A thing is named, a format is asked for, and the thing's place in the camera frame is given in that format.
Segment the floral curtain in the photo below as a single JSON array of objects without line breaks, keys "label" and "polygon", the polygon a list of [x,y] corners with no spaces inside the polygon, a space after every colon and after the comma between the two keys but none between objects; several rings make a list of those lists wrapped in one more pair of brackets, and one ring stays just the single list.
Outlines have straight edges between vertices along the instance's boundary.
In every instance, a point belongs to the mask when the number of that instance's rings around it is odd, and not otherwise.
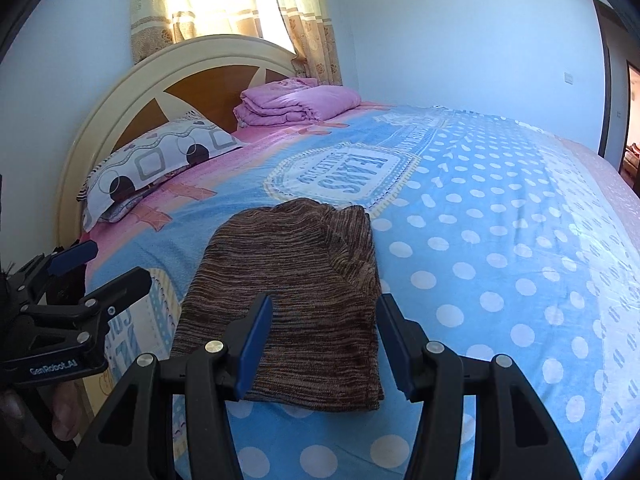
[{"label": "floral curtain", "polygon": [[323,84],[342,84],[335,49],[334,27],[325,0],[277,0],[289,37],[298,54],[300,73]]},{"label": "floral curtain", "polygon": [[179,41],[208,34],[260,38],[255,0],[131,0],[134,62]]}]

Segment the blue bedsheet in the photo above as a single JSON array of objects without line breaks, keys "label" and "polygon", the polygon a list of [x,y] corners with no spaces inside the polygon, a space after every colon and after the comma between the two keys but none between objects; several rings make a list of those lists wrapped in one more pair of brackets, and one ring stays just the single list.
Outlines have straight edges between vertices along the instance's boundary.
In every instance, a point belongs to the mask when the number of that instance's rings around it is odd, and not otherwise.
[{"label": "blue bedsheet", "polygon": [[[584,478],[603,479],[640,427],[640,263],[588,171],[553,136],[506,118],[395,107],[347,122],[270,145],[259,165],[218,181],[215,196],[172,210],[171,222],[143,229],[94,269],[89,290],[132,266],[154,274],[150,299],[112,322],[114,377],[140,352],[167,356],[179,315],[168,304],[184,297],[210,236],[232,214],[299,196],[360,204],[383,292],[459,354],[512,356]],[[421,405],[396,390],[382,350],[379,360],[385,400],[375,412],[228,403],[245,478],[402,475]],[[471,471],[474,417],[466,398],[461,480]],[[174,431],[188,478],[181,399]]]}]

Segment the blue gripper pad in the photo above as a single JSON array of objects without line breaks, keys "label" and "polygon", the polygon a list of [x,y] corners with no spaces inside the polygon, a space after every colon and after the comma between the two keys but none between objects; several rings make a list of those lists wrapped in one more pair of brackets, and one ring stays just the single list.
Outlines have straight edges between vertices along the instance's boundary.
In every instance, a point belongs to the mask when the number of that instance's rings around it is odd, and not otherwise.
[{"label": "blue gripper pad", "polygon": [[418,390],[416,378],[424,370],[422,347],[429,340],[418,323],[402,316],[391,294],[378,298],[376,322],[396,386],[407,399],[413,399]]},{"label": "blue gripper pad", "polygon": [[242,399],[254,383],[255,372],[258,369],[258,364],[260,364],[262,351],[271,329],[271,317],[273,316],[271,298],[265,296],[261,300],[261,302],[254,302],[245,318],[253,318],[254,322],[239,353],[238,375],[236,386],[234,387],[237,399]]},{"label": "blue gripper pad", "polygon": [[62,276],[71,269],[93,260],[98,254],[98,244],[93,240],[69,247],[51,258],[47,272],[50,276]]}]

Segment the window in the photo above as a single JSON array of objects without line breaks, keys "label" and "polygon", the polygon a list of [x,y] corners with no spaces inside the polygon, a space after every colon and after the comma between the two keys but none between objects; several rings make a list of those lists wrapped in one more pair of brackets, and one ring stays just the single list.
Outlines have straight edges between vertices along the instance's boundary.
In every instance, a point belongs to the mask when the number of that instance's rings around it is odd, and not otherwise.
[{"label": "window", "polygon": [[294,52],[293,44],[282,21],[282,15],[276,0],[255,0],[260,13],[262,36],[281,47]]}]

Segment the wooden headboard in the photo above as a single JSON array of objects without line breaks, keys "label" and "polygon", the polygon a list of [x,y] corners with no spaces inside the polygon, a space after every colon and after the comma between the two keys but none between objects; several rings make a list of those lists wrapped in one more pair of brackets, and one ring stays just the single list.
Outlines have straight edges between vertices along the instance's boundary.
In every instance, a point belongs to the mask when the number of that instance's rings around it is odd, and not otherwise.
[{"label": "wooden headboard", "polygon": [[80,235],[76,194],[98,162],[192,109],[233,133],[240,92],[294,76],[294,57],[268,41],[225,34],[177,43],[133,67],[94,108],[66,158],[58,186],[58,244],[68,246]]}]

